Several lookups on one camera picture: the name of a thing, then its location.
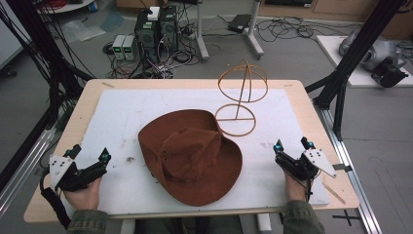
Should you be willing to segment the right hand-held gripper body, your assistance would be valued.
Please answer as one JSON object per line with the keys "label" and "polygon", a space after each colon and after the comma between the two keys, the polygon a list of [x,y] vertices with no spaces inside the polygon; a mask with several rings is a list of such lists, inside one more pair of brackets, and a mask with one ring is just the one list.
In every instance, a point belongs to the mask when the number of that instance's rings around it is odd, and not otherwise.
{"label": "right hand-held gripper body", "polygon": [[299,158],[292,158],[283,150],[276,149],[276,163],[299,180],[314,179],[319,171],[335,178],[336,173],[324,152],[320,149],[304,150]]}

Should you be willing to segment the brown felt hat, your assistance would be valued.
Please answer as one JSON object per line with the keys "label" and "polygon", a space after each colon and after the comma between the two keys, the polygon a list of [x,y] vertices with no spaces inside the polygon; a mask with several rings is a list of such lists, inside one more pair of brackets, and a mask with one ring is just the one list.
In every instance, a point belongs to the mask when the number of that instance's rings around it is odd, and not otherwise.
{"label": "brown felt hat", "polygon": [[151,175],[186,205],[205,206],[221,199],[242,170],[240,148],[222,134],[206,110],[160,116],[143,127],[137,138]]}

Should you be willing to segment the person's left hand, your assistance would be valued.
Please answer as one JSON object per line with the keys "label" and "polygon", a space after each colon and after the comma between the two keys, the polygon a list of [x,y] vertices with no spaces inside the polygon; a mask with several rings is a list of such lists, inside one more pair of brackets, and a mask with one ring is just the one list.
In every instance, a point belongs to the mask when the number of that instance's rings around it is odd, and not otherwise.
{"label": "person's left hand", "polygon": [[101,178],[91,182],[86,189],[75,192],[64,191],[69,204],[76,210],[96,210],[99,204],[99,186]]}

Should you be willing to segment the thin wooden stick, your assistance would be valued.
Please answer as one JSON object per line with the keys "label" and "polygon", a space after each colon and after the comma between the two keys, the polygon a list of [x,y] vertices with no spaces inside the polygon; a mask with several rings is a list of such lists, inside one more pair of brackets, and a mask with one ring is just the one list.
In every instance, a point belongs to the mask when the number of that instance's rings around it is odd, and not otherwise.
{"label": "thin wooden stick", "polygon": [[326,183],[322,183],[324,188],[331,194],[333,195],[337,200],[339,200],[342,204],[346,205],[346,201],[337,193],[335,192],[330,186],[328,186]]}

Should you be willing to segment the white foam mat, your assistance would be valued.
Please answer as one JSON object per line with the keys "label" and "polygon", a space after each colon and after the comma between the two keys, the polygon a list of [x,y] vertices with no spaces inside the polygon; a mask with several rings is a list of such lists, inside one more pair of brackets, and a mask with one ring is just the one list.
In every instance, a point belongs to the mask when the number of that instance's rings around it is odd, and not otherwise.
{"label": "white foam mat", "polygon": [[269,89],[248,107],[257,117],[247,136],[228,136],[243,153],[241,174],[220,200],[202,207],[184,205],[169,195],[151,176],[142,157],[138,132],[149,122],[181,109],[202,109],[213,114],[230,103],[217,88],[106,90],[100,97],[75,159],[79,168],[95,163],[104,148],[111,160],[99,190],[99,207],[112,216],[206,215],[261,212],[284,206],[284,175],[275,161],[274,144],[297,158],[303,136],[292,102],[282,89]]}

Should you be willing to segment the black tape cross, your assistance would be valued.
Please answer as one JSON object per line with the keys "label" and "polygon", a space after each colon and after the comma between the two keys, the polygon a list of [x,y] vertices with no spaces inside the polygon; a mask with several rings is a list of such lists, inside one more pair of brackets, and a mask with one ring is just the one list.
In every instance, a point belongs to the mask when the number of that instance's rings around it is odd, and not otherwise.
{"label": "black tape cross", "polygon": [[344,212],[343,214],[333,214],[332,218],[345,219],[349,226],[353,226],[352,224],[353,220],[360,220],[360,217],[357,215],[349,215],[347,210],[344,210],[343,212]]}

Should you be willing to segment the white table leg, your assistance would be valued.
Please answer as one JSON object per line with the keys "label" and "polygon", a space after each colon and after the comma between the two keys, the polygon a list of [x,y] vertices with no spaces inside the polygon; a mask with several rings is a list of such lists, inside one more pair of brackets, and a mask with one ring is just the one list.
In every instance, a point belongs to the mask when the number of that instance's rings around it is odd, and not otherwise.
{"label": "white table leg", "polygon": [[272,226],[270,216],[268,214],[258,214],[256,216],[258,231],[261,234],[271,234]]}

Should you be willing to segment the grey power supply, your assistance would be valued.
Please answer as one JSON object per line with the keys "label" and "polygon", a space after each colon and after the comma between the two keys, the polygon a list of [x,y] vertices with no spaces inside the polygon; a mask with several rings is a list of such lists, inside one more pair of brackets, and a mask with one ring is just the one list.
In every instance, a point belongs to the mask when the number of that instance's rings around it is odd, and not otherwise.
{"label": "grey power supply", "polygon": [[123,51],[126,60],[135,60],[137,49],[134,37],[127,35],[123,43]]}
{"label": "grey power supply", "polygon": [[113,44],[112,44],[112,49],[115,55],[115,58],[117,60],[123,60],[125,58],[124,53],[123,53],[123,43],[125,41],[126,36],[125,35],[118,35]]}

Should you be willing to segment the clear plastic sheet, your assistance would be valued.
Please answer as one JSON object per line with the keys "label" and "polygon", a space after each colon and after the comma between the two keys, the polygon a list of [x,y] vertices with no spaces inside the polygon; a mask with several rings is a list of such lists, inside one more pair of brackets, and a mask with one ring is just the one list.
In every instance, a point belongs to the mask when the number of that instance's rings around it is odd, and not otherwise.
{"label": "clear plastic sheet", "polygon": [[68,43],[91,40],[105,33],[99,26],[86,27],[80,20],[67,22],[62,31]]}

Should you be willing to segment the black computer tower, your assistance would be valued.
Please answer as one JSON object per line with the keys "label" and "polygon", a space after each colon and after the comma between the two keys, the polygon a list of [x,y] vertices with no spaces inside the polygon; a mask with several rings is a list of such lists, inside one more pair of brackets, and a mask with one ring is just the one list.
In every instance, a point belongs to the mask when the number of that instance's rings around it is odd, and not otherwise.
{"label": "black computer tower", "polygon": [[138,14],[134,27],[137,42],[141,44],[144,54],[152,61],[157,62],[157,47],[160,39],[159,23],[147,18],[148,11]]}
{"label": "black computer tower", "polygon": [[178,50],[177,39],[177,8],[168,6],[161,10],[159,23],[161,27],[164,49],[173,53]]}

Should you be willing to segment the black flat box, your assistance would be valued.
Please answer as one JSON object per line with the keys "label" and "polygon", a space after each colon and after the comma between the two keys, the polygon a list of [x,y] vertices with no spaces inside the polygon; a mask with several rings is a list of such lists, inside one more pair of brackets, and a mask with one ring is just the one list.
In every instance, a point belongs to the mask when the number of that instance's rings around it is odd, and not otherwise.
{"label": "black flat box", "polygon": [[249,14],[236,15],[229,23],[228,29],[233,32],[242,33],[248,26],[250,19],[251,15]]}

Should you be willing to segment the round white table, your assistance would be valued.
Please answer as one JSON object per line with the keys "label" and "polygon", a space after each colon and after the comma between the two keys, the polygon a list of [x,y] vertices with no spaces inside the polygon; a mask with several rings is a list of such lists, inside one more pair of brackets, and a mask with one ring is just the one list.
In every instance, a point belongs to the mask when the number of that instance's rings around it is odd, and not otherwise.
{"label": "round white table", "polygon": [[66,12],[71,12],[71,11],[75,11],[75,10],[78,10],[78,9],[82,9],[84,7],[88,7],[90,4],[92,4],[94,2],[95,2],[95,0],[82,0],[81,3],[76,3],[76,4],[66,3],[61,8],[57,8],[57,9],[52,9],[48,5],[41,5],[37,9],[37,12],[38,13],[44,13],[44,14],[66,13]]}

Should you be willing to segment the aluminium rail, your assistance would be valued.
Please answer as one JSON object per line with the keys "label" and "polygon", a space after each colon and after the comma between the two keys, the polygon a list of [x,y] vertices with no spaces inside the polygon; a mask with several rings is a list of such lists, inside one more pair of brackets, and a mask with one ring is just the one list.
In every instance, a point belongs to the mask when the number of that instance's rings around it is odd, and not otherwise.
{"label": "aluminium rail", "polygon": [[22,162],[13,173],[5,188],[0,192],[0,218],[3,217],[15,198],[18,196],[19,192],[22,190],[30,174],[39,163],[42,155],[51,145],[55,134],[55,129],[45,130],[35,139],[33,143],[29,145],[28,151],[23,154]]}
{"label": "aluminium rail", "polygon": [[333,116],[329,110],[323,110],[320,107],[315,107],[320,121],[322,122],[327,135],[332,142],[334,150],[336,151],[340,162],[347,167],[346,174],[350,179],[351,185],[355,190],[355,193],[359,200],[357,211],[360,216],[360,220],[363,224],[365,232],[367,234],[383,234],[379,222],[369,204],[368,198],[362,188],[361,182],[357,176],[357,171],[353,165],[350,154],[346,148],[346,145],[341,141],[338,136],[333,132]]}

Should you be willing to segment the black metal frame stand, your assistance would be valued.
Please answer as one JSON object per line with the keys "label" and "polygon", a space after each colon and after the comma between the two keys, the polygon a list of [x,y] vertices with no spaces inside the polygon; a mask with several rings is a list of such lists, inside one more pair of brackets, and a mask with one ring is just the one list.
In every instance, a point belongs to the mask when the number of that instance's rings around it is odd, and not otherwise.
{"label": "black metal frame stand", "polygon": [[34,125],[15,155],[0,173],[0,193],[17,174],[34,142],[44,130],[49,130],[57,120],[57,111],[65,103],[78,99],[83,92],[79,83],[94,77],[71,64],[57,46],[51,30],[39,13],[33,0],[5,0],[20,22],[17,26],[0,3],[0,20],[12,32],[33,60],[39,73],[49,85],[49,107]]}
{"label": "black metal frame stand", "polygon": [[322,88],[320,94],[313,99],[314,104],[322,110],[328,109],[336,98],[332,130],[339,140],[342,140],[342,118],[350,76],[403,5],[404,0],[380,0],[334,70],[328,76],[305,88],[307,93]]}

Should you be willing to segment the white desk leg frame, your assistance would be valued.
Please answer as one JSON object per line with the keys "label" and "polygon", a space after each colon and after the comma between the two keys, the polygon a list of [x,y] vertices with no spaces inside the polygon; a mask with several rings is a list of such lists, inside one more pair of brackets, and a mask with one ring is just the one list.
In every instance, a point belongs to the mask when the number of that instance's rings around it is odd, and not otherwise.
{"label": "white desk leg frame", "polygon": [[[253,0],[251,10],[251,20],[249,28],[244,31],[245,36],[249,44],[251,45],[253,53],[258,59],[264,55],[264,51],[259,45],[257,39],[254,36],[255,25],[257,21],[258,11],[262,0]],[[207,46],[203,38],[203,0],[196,0],[197,2],[197,31],[196,42],[200,51],[201,61],[206,62],[209,60],[209,53]]]}

